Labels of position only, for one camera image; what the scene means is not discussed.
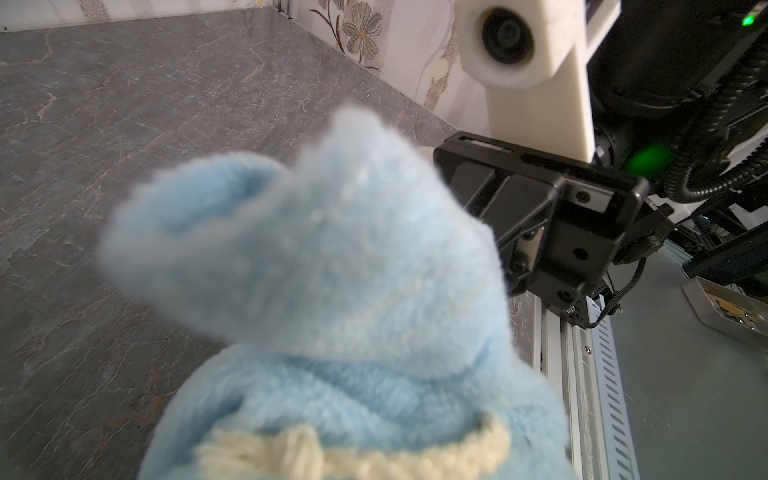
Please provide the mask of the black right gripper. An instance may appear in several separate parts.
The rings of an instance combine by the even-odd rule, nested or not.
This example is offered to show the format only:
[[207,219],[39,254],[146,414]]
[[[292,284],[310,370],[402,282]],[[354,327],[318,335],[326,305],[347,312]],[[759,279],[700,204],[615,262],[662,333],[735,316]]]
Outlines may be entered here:
[[[508,293],[530,292],[578,327],[616,310],[674,229],[672,207],[648,203],[648,181],[614,168],[466,132],[433,158],[463,208],[491,227]],[[586,300],[609,266],[629,263],[633,277],[590,319]]]

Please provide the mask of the light blue fleece hoodie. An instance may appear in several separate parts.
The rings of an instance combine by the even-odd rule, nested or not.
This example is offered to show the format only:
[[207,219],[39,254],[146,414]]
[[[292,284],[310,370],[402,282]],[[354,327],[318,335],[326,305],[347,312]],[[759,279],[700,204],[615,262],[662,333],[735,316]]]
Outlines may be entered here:
[[132,300],[225,348],[142,479],[572,479],[563,402],[513,346],[491,229],[412,142],[346,106],[286,167],[156,172],[101,237]]

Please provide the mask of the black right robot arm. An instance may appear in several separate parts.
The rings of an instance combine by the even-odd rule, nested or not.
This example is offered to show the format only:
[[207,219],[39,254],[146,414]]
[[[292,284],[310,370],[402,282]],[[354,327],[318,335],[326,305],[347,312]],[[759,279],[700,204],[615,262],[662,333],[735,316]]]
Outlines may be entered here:
[[437,166],[493,231],[510,296],[591,329],[585,298],[612,265],[643,269],[686,205],[765,179],[763,1],[458,1],[463,70],[489,133]]

